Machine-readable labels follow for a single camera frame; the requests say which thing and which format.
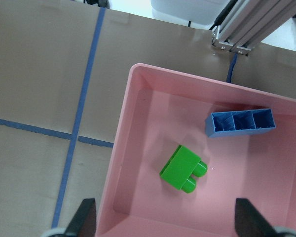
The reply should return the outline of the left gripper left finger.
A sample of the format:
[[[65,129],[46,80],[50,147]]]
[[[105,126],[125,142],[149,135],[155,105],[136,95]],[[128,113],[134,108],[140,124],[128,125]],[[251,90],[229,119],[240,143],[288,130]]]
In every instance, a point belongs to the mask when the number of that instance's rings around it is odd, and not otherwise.
[[[94,237],[96,223],[96,201],[94,198],[85,198],[67,226],[64,236]]]

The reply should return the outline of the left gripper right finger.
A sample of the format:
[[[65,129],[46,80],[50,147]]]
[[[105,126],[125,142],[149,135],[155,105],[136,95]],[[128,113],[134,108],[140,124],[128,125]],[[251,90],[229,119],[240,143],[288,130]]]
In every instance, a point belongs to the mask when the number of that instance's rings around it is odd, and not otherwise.
[[[235,202],[234,226],[238,237],[276,237],[278,233],[247,198]]]

